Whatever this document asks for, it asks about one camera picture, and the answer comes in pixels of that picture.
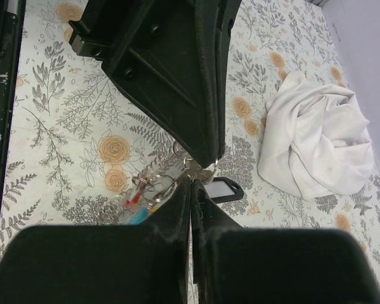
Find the white wall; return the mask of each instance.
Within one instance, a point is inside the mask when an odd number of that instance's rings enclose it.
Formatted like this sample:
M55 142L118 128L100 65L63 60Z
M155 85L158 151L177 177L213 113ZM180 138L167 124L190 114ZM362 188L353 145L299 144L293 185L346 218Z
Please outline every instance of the white wall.
M322 9L380 169L380 0L329 0Z

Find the black metal edge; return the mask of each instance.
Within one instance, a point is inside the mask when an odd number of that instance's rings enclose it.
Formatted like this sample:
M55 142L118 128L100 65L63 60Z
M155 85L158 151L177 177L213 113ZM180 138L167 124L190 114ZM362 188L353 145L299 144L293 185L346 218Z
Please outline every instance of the black metal edge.
M235 192L235 194L211 198L211 200L214 203L221 204L221 203L226 203L228 201L237 201L237 200L243 199L243 195L244 195L243 189L237 182L234 182L232 179L229 179L228 177L216 177L213 180L213 182L219 182L219 181L225 182Z
M16 88L16 78L18 73L18 61L20 59L20 50L21 50L21 41L22 41L22 33L23 33L23 24L24 24L24 16L25 16L25 5L27 0L20 0L18 5L17 14L14 15L12 13L5 12L4 14L13 15L18 19L18 26L15 29L14 35L14 49L13 52L13 63L16 68L12 69L9 73L9 94L8 94L8 109L5 120L5 132L3 134L3 145L1 146L1 159L0 159L0 214L1 214L1 202L3 198L3 189L4 189L4 178L6 175L6 164L7 164L7 153L10 143L10 131L11 131L11 119L13 118L13 105L15 98L15 88Z

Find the mattress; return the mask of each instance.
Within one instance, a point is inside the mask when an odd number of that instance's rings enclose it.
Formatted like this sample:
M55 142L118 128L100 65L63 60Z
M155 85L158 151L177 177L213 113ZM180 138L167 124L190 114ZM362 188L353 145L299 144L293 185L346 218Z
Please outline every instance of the mattress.
M69 20L85 0L28 0L0 218L0 260L31 225L96 223L98 208L173 139L125 99L68 44ZM257 173L265 103L289 72L349 86L326 20L303 0L244 0L229 51L225 155L218 175L238 182L241 201L221 205L246 227L335 228L352 234L380 286L380 174L359 193L303 201ZM256 256L255 263L265 263ZM196 302L196 286L189 301Z

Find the orange rose print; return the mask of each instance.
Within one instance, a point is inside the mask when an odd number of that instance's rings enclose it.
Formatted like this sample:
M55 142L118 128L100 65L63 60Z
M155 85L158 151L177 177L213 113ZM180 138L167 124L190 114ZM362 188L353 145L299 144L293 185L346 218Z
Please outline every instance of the orange rose print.
M287 73L286 73L286 71L285 70L279 70L279 77L280 77L280 79L281 80L284 80L284 79L286 79L286 77L287 77Z
M334 77L338 81L338 85L340 87L346 87L345 84L343 83L342 74L336 66L333 66L331 68L331 74L332 74L332 77Z
M273 52L272 54L270 54L270 58L272 59L273 64L277 68L285 67L286 64L284 63L284 59L279 53Z
M345 214L339 213L336 216L336 227L346 232L350 232L350 222Z
M262 126L266 127L266 117L263 117L260 122L262 123Z
M284 67L286 66L284 58L279 53L273 52L272 54L270 54L270 59L272 60L273 64L279 69L280 79L284 80L287 76L287 73L284 70Z
M250 51L253 51L253 52L256 52L256 51L257 51L256 46L253 46L253 45L251 45L251 44L249 44L248 49L249 49Z
M260 213L259 207L257 207L257 206L252 206L249 211L252 214L258 214L258 213Z
M259 127L256 122L253 122L250 119L245 120L245 130L250 136L256 137L259 135Z
M17 76L17 81L15 83L17 87L21 87L24 84L24 82L27 84L30 83L27 79L25 79L25 76L27 76L27 74Z
M341 72L335 66L333 66L331 68L331 74L332 74L332 77L334 77L336 80L341 80L342 79Z
M248 118L251 115L251 107L249 103L243 98L235 98L232 101L232 107L234 108L235 114L241 118Z
M130 146L120 136L108 136L100 139L99 154L105 162L112 164L123 163L130 154Z
M127 185L127 177L122 171L111 169L106 175L106 187L113 192L121 192Z
M65 30L65 34L63 36L65 37L66 42L69 42L72 34L73 34L73 29L71 27Z
M56 16L63 23L69 21L79 21L82 18L83 10L77 5L62 3L56 7Z

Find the fern print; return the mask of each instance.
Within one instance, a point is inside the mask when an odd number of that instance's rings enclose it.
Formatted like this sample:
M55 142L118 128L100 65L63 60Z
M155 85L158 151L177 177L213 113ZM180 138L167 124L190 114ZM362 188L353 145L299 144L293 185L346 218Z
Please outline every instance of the fern print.
M84 140L92 134L91 117L99 122L105 121L107 126L122 123L121 106L116 96L120 94L109 78L101 71L85 77L85 89L73 91L63 105L66 108L58 119L58 125Z
M36 174L27 174L25 176L21 176L20 179L16 179L15 182L10 182L9 184L6 184L4 187L3 197L17 203L17 196L21 196L21 191L25 190L24 186L27 185L27 182L30 182L32 179L36 178ZM2 205L7 209L7 211L10 210L10 206L7 203L5 199L3 199Z
M137 113L127 113L127 116L135 118L141 123L141 126L131 126L130 130L143 136L152 146L153 151L148 156L158 156L172 152L174 138L156 122L145 115Z
M365 211L371 209L366 205L366 202L372 199L372 196L365 196L366 186L363 186L358 193L350 195L350 198L355 203L354 209L360 209L360 215L365 215Z
M47 111L51 114L49 103L52 98L59 99L65 92L63 85L65 77L62 77L60 70L65 67L66 61L61 55L64 49L63 42L55 41L52 46L45 49L45 57L48 59L49 66L44 62L32 68L32 73L35 76L38 84L32 88L33 102L38 112Z
M53 185L54 183L59 188L55 191L52 206L57 210L64 210L69 205L69 197L65 195L65 191L72 190L70 180L64 174L63 165L72 165L73 161L69 154L64 154L60 151L62 146L65 146L68 141L62 133L54 127L47 128L38 117L36 117L30 110L25 109L35 118L35 131L36 137L33 138L31 148L42 146L42 142L47 141L46 157L39 161L43 167L52 166L52 171L46 177L47 184Z
M29 209L25 210L23 213L18 215L13 215L7 218L1 217L0 219L0 259L3 257L7 250L5 242L8 244L10 239L14 236L15 233L21 231L21 227L27 225L27 221L31 218L35 209L38 207L41 200L38 200L33 204Z
M15 169L17 169L20 165L23 165L23 164L24 164L24 161L15 161L13 163L10 163L6 169L6 177L9 177L10 174L13 173Z

